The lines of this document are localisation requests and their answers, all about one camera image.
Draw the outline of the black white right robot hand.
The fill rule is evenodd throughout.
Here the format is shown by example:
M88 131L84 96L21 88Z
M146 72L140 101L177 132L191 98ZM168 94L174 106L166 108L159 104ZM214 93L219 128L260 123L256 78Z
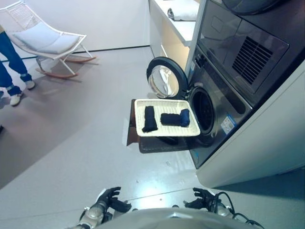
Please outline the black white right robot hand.
M194 196L197 197L197 199L187 202L183 201L183 204L186 208L193 208L193 209L206 209L209 212L212 212L212 205L215 195L213 195L210 191L207 189L202 188L193 188Z

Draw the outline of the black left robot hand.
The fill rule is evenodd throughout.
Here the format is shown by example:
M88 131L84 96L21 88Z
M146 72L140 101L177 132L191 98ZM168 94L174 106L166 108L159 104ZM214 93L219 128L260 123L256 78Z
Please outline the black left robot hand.
M112 208L118 212L126 213L132 206L129 203L122 202L118 199L120 194L121 187L112 187L105 190L97 198L97 203L104 207L104 210L107 211L108 208Z

